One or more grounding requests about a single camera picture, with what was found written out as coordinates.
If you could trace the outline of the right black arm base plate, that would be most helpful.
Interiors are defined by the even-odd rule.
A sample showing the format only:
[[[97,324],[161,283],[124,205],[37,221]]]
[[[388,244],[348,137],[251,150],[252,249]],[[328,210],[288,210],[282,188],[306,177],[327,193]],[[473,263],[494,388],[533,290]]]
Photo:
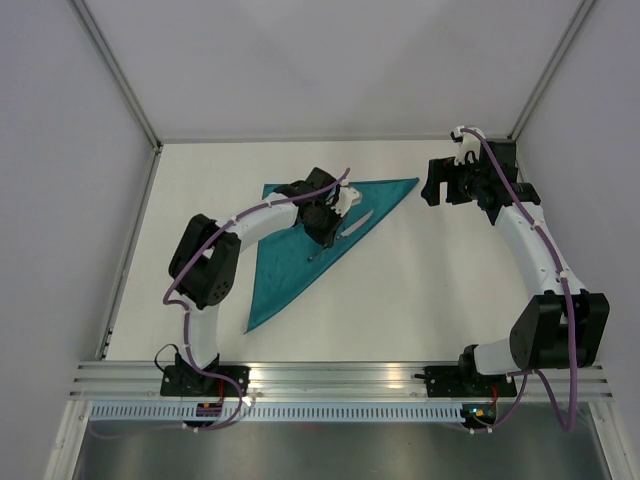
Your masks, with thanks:
[[[506,375],[483,376],[477,373],[463,374],[452,365],[426,366],[415,379],[421,380],[429,398],[515,398],[517,388]]]

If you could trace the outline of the green-handled steel knife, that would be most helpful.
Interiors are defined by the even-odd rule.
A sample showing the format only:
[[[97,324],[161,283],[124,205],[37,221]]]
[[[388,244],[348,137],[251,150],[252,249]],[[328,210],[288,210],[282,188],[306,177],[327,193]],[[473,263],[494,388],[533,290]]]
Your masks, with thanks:
[[[347,237],[351,236],[358,229],[360,229],[362,226],[364,226],[369,221],[369,219],[372,217],[373,213],[374,213],[374,210],[370,210],[369,212],[367,212],[366,214],[361,216],[358,220],[356,220],[352,225],[350,225],[349,227],[344,229],[341,233],[339,233],[337,235],[335,241],[334,241],[333,246],[336,246],[339,242],[341,242],[342,240],[345,240]],[[328,250],[329,250],[329,247],[323,248],[322,250],[315,252],[314,254],[310,255],[307,258],[307,261],[311,262],[311,261],[315,260],[316,258],[321,256],[322,254],[324,254]]]

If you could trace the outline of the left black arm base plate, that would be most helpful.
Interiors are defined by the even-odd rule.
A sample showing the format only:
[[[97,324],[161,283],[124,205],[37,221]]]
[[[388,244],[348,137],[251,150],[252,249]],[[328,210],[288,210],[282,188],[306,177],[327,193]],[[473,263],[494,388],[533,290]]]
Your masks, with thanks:
[[[243,365],[218,366],[215,373],[229,377],[245,394],[250,383],[250,368]],[[164,369],[160,387],[162,397],[237,397],[238,392],[227,380],[197,373],[189,365],[169,365]]]

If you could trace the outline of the teal cloth napkin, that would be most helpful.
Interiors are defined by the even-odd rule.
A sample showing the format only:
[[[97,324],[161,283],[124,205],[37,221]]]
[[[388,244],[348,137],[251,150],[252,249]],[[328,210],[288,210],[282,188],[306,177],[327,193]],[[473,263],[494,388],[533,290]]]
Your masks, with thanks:
[[[370,210],[374,210],[372,217],[354,234],[311,262],[307,258],[323,248],[302,226],[259,241],[246,331],[257,329],[284,310],[389,215],[418,182],[418,178],[355,182],[353,186],[362,193],[362,201],[352,207],[345,224],[339,228],[346,229]]]

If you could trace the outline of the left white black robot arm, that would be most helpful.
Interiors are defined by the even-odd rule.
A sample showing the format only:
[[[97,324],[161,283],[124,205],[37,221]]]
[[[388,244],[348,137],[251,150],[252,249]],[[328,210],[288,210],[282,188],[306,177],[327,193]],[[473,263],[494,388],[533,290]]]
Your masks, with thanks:
[[[349,172],[334,178],[314,168],[307,178],[282,184],[257,204],[226,220],[203,214],[192,217],[169,264],[173,279],[162,303],[183,309],[183,344],[176,349],[174,374],[195,395],[212,393],[228,378],[218,373],[219,353],[206,360],[195,358],[190,342],[191,314],[216,309],[234,284],[239,256],[268,236],[293,228],[304,232],[323,249],[334,246],[337,232],[362,193],[348,184]]]

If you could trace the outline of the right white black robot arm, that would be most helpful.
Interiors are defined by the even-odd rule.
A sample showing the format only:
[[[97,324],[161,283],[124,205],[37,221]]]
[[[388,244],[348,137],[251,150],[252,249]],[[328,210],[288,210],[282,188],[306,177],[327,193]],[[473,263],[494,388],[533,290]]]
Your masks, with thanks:
[[[467,346],[454,367],[426,368],[431,397],[512,397],[510,373],[589,368],[610,313],[606,296],[589,291],[560,254],[534,186],[519,181],[515,143],[479,136],[453,132],[458,151],[430,160],[421,196],[429,206],[476,203],[514,256],[529,301],[506,338]]]

